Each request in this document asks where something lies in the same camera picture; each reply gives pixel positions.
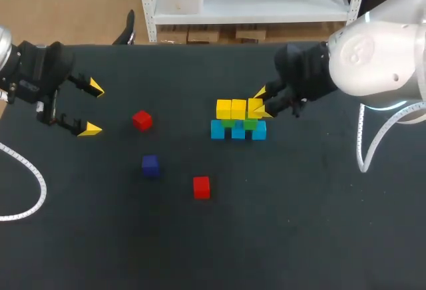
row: green cube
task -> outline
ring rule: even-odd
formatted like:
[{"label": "green cube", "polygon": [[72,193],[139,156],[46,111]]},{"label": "green cube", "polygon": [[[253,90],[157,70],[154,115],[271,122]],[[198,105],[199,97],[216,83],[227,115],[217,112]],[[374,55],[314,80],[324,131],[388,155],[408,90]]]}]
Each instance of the green cube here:
[{"label": "green cube", "polygon": [[244,130],[256,130],[256,127],[258,125],[257,119],[246,119],[243,121],[244,123]]},{"label": "green cube", "polygon": [[222,126],[224,128],[233,128],[235,126],[235,120],[233,119],[222,119]]}]

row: blue cube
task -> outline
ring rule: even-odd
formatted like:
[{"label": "blue cube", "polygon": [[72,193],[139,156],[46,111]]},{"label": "blue cube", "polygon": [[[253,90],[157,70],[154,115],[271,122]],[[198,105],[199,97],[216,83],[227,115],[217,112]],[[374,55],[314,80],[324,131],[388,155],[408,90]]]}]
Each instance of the blue cube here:
[{"label": "blue cube", "polygon": [[246,131],[242,120],[237,120],[235,126],[231,130],[232,139],[246,139]]},{"label": "blue cube", "polygon": [[265,140],[266,139],[266,122],[259,120],[256,130],[253,130],[252,140]]},{"label": "blue cube", "polygon": [[225,139],[225,128],[220,120],[212,120],[210,130],[212,139]]},{"label": "blue cube", "polygon": [[159,177],[160,165],[156,155],[146,155],[142,158],[142,172],[145,177]]}]

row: red cube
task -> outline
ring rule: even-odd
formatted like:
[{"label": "red cube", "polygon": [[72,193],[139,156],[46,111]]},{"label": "red cube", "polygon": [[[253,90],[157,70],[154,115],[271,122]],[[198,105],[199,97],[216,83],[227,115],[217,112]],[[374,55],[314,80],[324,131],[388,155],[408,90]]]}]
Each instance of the red cube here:
[{"label": "red cube", "polygon": [[207,176],[194,177],[194,198],[210,199],[210,180]]},{"label": "red cube", "polygon": [[152,126],[151,115],[149,115],[144,110],[141,110],[140,112],[133,115],[132,119],[133,119],[133,125],[142,132],[149,129]]}]

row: cardboard box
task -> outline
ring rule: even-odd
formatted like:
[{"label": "cardboard box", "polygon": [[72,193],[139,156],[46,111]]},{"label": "cardboard box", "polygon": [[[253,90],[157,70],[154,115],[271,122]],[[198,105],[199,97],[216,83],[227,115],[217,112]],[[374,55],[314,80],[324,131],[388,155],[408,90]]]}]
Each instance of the cardboard box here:
[{"label": "cardboard box", "polygon": [[188,42],[217,43],[219,36],[219,25],[191,25],[188,32]]},{"label": "cardboard box", "polygon": [[236,39],[251,39],[259,42],[266,39],[266,25],[263,24],[241,24],[236,28]]},{"label": "cardboard box", "polygon": [[186,44],[188,25],[161,25],[157,27],[158,43]]}]

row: light blue cube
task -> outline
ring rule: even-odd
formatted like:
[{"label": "light blue cube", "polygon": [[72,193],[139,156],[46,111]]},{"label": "light blue cube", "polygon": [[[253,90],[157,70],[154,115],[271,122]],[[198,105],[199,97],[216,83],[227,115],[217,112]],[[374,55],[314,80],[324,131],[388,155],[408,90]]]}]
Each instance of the light blue cube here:
[{"label": "light blue cube", "polygon": [[252,140],[265,140],[266,139],[266,122],[259,120],[256,130],[253,130]]},{"label": "light blue cube", "polygon": [[237,120],[235,126],[231,129],[232,139],[246,139],[246,131],[242,120]]},{"label": "light blue cube", "polygon": [[220,120],[212,120],[210,123],[210,136],[212,139],[225,139],[225,128]]}]

